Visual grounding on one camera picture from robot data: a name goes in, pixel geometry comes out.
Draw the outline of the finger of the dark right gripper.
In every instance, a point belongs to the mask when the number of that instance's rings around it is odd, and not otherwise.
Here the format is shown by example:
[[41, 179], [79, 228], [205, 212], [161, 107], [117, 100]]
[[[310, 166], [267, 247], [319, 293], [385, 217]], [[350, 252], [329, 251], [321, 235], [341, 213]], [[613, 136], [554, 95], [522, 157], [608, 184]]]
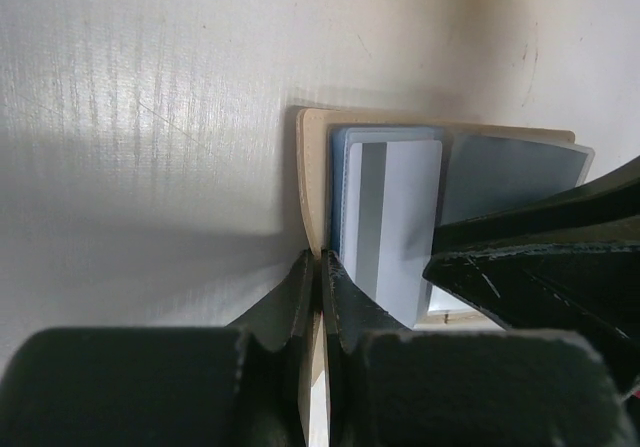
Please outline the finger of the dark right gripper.
[[639, 389], [639, 162], [439, 227], [424, 278], [505, 328], [575, 331]]

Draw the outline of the white credit card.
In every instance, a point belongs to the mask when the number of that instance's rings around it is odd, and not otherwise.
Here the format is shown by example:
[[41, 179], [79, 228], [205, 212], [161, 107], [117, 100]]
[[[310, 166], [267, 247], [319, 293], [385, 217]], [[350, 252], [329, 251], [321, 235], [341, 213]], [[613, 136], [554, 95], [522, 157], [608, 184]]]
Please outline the white credit card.
[[424, 306], [440, 182], [437, 140], [355, 143], [344, 262], [355, 283], [407, 327]]

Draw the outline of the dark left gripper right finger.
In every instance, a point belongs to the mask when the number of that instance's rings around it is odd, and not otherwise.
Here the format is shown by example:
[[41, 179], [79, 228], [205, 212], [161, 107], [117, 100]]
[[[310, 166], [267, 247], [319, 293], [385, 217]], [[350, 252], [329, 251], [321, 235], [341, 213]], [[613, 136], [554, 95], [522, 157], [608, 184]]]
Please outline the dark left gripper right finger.
[[601, 356], [555, 330], [412, 331], [330, 251], [321, 288], [333, 446], [626, 446]]

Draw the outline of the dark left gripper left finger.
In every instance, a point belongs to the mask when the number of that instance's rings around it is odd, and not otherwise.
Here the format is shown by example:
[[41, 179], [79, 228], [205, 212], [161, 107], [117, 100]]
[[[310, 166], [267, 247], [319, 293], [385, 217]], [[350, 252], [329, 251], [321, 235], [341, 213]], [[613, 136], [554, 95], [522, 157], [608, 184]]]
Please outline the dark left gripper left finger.
[[1, 380], [5, 446], [302, 446], [314, 257], [224, 327], [50, 328]]

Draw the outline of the beige card holder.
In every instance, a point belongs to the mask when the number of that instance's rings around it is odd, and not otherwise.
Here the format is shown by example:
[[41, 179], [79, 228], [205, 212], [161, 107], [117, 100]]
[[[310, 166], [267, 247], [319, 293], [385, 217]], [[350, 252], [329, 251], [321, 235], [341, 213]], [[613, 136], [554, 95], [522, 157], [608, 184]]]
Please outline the beige card holder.
[[[296, 119], [296, 155], [309, 245], [320, 257], [327, 251], [334, 253], [356, 286], [355, 275], [344, 262], [345, 222], [353, 219], [347, 206], [352, 183], [351, 146], [413, 140], [442, 144], [435, 228], [427, 263], [434, 252], [437, 228], [573, 188], [583, 181], [592, 158], [592, 152], [576, 145], [566, 132], [423, 125], [398, 115], [301, 110]], [[422, 280], [426, 296], [418, 319], [427, 311], [433, 289], [423, 276]], [[418, 331], [416, 323], [404, 326]]]

